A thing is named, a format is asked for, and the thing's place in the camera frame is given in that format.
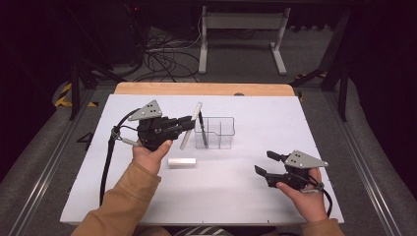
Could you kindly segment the black pen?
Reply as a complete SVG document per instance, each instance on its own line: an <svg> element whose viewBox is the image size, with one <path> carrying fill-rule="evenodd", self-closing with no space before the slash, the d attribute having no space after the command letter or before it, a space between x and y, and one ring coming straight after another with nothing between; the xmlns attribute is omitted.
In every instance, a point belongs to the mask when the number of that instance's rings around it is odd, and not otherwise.
<svg viewBox="0 0 417 236"><path fill-rule="evenodd" d="M201 132L202 132L204 146L205 146L205 148L209 148L207 135L206 135L206 131L205 131L204 118L203 118L203 114L202 114L201 111L199 112L199 122L200 122L200 128L201 128Z"/></svg>

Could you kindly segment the white eraser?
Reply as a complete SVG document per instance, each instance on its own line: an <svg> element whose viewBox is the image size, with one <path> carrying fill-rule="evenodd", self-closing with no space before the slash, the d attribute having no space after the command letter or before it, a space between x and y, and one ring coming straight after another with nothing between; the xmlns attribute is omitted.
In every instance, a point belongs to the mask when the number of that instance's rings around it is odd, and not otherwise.
<svg viewBox="0 0 417 236"><path fill-rule="evenodd" d="M195 158L169 158L168 167L171 169L194 168L197 165Z"/></svg>

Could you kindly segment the metal floor rail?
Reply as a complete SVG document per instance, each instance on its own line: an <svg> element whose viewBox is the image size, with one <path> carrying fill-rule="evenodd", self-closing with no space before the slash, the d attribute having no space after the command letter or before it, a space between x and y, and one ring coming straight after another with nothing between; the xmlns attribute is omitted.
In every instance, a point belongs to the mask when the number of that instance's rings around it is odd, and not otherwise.
<svg viewBox="0 0 417 236"><path fill-rule="evenodd" d="M337 102L330 92L324 92L324 98L335 116L338 127L341 129L344 139L347 142L348 149L351 153L352 161L361 178L365 190L370 198L370 201L378 215L378 218L385 230L387 236L404 236L400 231L397 222L395 221L391 210L387 205L387 201L382 194L380 186L377 184L371 170L366 163L364 155L359 148L353 133L346 121L338 113Z"/></svg>
<svg viewBox="0 0 417 236"><path fill-rule="evenodd" d="M17 217L12 229L8 233L8 236L23 236L27 230L31 219L35 211L37 210L43 196L45 195L49 184L63 158L63 155L67 149L68 142L73 136L73 133L79 124L81 117L88 107L89 101L94 95L93 89L87 89L81 97L81 107L78 113L73 117L72 120L68 120L54 151L48 158L47 163L40 176L37 178L34 186L31 189L30 195L26 200L19 216Z"/></svg>

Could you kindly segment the white metal desk frame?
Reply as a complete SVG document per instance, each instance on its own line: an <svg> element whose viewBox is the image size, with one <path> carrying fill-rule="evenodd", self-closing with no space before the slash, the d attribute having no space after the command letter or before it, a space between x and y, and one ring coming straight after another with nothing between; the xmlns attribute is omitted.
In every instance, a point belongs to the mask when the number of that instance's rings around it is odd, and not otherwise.
<svg viewBox="0 0 417 236"><path fill-rule="evenodd" d="M287 74L280 45L283 40L291 9L285 8L282 13L216 13L202 7L200 24L200 60L199 73L204 74L208 63L208 30L276 30L276 41L269 44L278 73Z"/></svg>

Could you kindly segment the black metal stand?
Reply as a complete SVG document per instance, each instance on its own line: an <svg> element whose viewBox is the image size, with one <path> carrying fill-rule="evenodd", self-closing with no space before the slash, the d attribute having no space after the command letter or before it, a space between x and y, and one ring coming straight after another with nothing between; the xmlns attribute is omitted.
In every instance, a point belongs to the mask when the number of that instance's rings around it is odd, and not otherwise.
<svg viewBox="0 0 417 236"><path fill-rule="evenodd" d="M97 82L92 74L92 71L96 70L105 78L108 78L116 83L122 83L123 79L116 74L106 70L104 67L99 66L88 59L73 60L70 67L70 83L71 83L71 96L72 96L72 112L71 120L74 120L81 111L81 94L80 84L83 84L86 89L95 89Z"/></svg>
<svg viewBox="0 0 417 236"><path fill-rule="evenodd" d="M350 13L351 11L348 9L342 12L319 67L306 76L302 76L300 79L296 79L294 82L290 83L293 88L298 88L309 82L311 79L318 77L322 73L327 73L321 83L321 90L331 91L336 85L339 85L337 113L343 122L347 121L345 111L348 75L346 69L346 58L343 54L342 41L350 18Z"/></svg>

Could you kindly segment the person's left hand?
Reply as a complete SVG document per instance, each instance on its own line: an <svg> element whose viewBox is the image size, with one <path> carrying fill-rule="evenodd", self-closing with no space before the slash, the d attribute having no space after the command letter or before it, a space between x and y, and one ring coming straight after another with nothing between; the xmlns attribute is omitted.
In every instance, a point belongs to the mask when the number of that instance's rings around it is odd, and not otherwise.
<svg viewBox="0 0 417 236"><path fill-rule="evenodd" d="M171 140L167 140L157 150L151 151L138 141L138 145L133 147L133 161L135 164L141 165L151 174L157 175L161 161L170 151L172 144L173 142Z"/></svg>

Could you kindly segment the white board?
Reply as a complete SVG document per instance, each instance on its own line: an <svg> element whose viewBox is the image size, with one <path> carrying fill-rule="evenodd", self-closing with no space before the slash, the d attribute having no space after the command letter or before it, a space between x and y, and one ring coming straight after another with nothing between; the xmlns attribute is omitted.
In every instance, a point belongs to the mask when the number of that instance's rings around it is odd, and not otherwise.
<svg viewBox="0 0 417 236"><path fill-rule="evenodd" d="M132 149L118 142L107 150L111 128L134 109L152 100L149 95L112 94L100 117L91 145L73 184L60 220L78 224L97 208L99 189L111 188L132 160ZM189 141L181 150L174 142L169 158L195 158L194 168L163 165L161 182L142 222L153 225L283 225L302 222L291 201L258 175L258 165L282 173L279 161L267 151L288 154L301 150L320 153L302 106L295 96L159 95L168 117L190 115L198 102L205 117L233 117L231 149L195 148Z"/></svg>

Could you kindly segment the clear plastic organizer box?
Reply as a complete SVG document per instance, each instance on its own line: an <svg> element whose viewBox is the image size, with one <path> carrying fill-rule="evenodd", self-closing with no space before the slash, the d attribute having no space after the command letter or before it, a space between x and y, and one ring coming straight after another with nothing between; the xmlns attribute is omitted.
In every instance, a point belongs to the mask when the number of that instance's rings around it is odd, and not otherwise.
<svg viewBox="0 0 417 236"><path fill-rule="evenodd" d="M233 117L204 117L209 149L231 149L235 136ZM195 148L205 148L200 124L195 129Z"/></svg>

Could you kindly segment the person's right hand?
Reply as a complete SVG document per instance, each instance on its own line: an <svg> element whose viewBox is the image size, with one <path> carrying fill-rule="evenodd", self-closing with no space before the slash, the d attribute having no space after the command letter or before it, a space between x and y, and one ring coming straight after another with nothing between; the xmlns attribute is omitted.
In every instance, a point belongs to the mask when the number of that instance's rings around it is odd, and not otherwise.
<svg viewBox="0 0 417 236"><path fill-rule="evenodd" d="M277 182L275 187L292 201L298 212L308 223L328 219L322 192L301 193L282 182Z"/></svg>

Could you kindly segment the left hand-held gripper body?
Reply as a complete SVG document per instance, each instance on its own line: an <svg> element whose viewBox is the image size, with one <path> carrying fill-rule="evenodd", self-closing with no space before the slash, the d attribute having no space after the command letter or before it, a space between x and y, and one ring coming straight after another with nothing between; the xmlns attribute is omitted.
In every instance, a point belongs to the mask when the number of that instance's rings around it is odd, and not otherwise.
<svg viewBox="0 0 417 236"><path fill-rule="evenodd" d="M156 100L128 116L129 121L138 121L138 137L143 147L157 150L166 140L176 140L180 134L177 118L168 118Z"/></svg>

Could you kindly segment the wooden table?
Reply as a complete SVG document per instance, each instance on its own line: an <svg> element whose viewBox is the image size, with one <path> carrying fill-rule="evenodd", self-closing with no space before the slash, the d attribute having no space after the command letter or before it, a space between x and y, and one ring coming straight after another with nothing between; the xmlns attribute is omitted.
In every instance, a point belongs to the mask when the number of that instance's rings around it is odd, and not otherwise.
<svg viewBox="0 0 417 236"><path fill-rule="evenodd" d="M284 84L120 83L115 94L294 96Z"/></svg>

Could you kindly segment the white pen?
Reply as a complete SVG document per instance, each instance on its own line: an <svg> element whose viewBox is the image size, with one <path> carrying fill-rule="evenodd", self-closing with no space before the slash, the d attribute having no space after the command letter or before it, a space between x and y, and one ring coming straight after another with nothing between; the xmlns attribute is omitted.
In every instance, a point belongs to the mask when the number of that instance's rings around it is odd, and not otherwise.
<svg viewBox="0 0 417 236"><path fill-rule="evenodd" d="M197 105L196 105L196 108L194 110L194 113L192 115L192 118L191 118L192 128L190 130L186 131L185 136L184 136L184 138L182 140L182 143L180 145L181 150L183 150L186 147L187 142L189 141L189 138L191 136L191 132L195 128L195 121L197 120L198 115L201 112L202 107L203 107L203 104L201 102L198 102Z"/></svg>

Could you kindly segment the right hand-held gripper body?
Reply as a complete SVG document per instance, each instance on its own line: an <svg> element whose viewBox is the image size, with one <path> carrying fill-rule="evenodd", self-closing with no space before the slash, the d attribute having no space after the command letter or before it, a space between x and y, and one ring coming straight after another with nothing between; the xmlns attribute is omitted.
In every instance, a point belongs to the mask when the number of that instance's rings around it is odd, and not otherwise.
<svg viewBox="0 0 417 236"><path fill-rule="evenodd" d="M312 185L316 191L324 188L324 184L312 177L309 171L312 168L327 167L326 161L300 150L293 150L287 155L282 154L281 162L286 172L284 174L269 173L266 181L270 187L275 187L277 182L282 182L297 191L303 191L307 185Z"/></svg>

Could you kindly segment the yellow black hazard tape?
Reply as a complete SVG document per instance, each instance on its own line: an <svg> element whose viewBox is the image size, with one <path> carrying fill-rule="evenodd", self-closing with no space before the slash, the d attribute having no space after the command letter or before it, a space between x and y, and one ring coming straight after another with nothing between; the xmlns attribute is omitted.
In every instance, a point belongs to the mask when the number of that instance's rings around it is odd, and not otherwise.
<svg viewBox="0 0 417 236"><path fill-rule="evenodd" d="M72 84L67 82L65 86L63 86L61 92L59 93L54 105L56 107L63 106L63 107L72 107L73 103L71 101L66 100L66 96L69 94L70 89L72 88Z"/></svg>

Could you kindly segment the person's striped clothing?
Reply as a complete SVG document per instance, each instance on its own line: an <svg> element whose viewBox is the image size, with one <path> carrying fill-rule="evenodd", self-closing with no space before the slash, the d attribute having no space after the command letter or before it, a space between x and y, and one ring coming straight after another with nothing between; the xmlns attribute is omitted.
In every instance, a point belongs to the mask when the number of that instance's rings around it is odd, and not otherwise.
<svg viewBox="0 0 417 236"><path fill-rule="evenodd" d="M188 227L175 233L174 236L233 236L228 231L218 226Z"/></svg>

